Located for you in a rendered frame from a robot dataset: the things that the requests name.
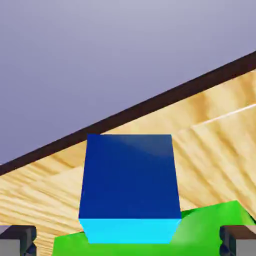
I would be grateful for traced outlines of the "small blue cube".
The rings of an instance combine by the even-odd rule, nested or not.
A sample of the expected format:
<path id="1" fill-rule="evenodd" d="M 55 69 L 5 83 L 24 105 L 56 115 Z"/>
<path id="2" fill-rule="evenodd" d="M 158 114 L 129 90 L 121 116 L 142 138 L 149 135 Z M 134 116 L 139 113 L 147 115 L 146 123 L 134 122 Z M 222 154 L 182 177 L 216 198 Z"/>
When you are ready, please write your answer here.
<path id="1" fill-rule="evenodd" d="M 168 244 L 182 217 L 169 134 L 89 134 L 79 222 L 91 244 Z"/>

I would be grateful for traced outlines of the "small green cube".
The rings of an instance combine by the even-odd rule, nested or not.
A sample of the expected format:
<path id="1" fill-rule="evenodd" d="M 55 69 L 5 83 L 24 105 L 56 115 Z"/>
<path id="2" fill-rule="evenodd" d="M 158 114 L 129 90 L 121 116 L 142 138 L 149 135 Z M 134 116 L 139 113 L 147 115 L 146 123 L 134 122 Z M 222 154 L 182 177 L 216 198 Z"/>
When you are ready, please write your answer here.
<path id="1" fill-rule="evenodd" d="M 89 244 L 83 232 L 54 239 L 51 256 L 220 256 L 221 226 L 253 225 L 239 201 L 182 211 L 169 244 Z"/>

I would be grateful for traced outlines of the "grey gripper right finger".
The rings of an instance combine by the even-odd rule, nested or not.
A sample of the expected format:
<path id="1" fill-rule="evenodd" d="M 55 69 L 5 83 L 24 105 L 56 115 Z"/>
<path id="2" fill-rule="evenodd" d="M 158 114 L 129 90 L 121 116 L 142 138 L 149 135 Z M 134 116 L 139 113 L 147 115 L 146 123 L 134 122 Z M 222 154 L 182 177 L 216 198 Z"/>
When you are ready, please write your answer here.
<path id="1" fill-rule="evenodd" d="M 256 225 L 223 225 L 220 256 L 256 256 Z"/>

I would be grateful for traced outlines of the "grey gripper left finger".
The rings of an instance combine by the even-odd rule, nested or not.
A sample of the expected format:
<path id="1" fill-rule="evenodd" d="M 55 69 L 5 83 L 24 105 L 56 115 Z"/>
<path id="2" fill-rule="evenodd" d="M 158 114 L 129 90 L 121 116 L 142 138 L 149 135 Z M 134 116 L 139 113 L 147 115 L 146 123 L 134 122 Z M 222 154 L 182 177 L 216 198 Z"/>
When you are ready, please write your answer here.
<path id="1" fill-rule="evenodd" d="M 0 256 L 37 256 L 34 225 L 0 225 Z"/>

